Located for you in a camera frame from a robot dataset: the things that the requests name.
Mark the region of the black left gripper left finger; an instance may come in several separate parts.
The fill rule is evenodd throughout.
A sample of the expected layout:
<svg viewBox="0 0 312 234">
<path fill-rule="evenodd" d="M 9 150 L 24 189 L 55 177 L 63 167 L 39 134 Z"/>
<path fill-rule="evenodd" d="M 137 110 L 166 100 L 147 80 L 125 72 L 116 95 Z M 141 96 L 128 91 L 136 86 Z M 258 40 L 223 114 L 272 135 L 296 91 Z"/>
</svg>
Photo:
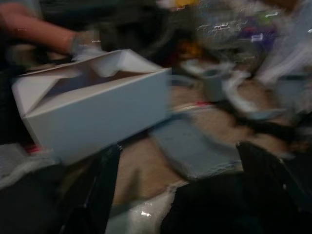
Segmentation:
<svg viewBox="0 0 312 234">
<path fill-rule="evenodd" d="M 61 234 L 103 234 L 113 203 L 121 147 L 111 145 L 92 161 L 62 199 L 66 218 Z"/>
</svg>

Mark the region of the person's hand in grey glove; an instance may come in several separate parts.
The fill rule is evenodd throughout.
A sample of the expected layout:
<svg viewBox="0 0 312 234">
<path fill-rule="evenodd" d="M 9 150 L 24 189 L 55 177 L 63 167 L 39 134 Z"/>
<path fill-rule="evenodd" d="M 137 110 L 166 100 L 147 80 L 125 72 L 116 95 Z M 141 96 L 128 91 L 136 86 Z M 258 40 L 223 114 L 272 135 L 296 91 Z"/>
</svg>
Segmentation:
<svg viewBox="0 0 312 234">
<path fill-rule="evenodd" d="M 99 32 L 96 30 L 83 31 L 74 40 L 72 62 L 91 59 L 103 55 Z"/>
</svg>

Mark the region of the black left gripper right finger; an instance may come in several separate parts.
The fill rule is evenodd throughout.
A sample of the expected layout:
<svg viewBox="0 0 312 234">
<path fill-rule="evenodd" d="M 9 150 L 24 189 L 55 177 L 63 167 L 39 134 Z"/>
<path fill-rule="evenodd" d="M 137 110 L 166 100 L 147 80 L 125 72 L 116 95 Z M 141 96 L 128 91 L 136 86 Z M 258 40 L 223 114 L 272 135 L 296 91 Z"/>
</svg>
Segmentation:
<svg viewBox="0 0 312 234">
<path fill-rule="evenodd" d="M 312 232 L 312 157 L 282 160 L 250 142 L 236 146 L 267 234 Z"/>
</svg>

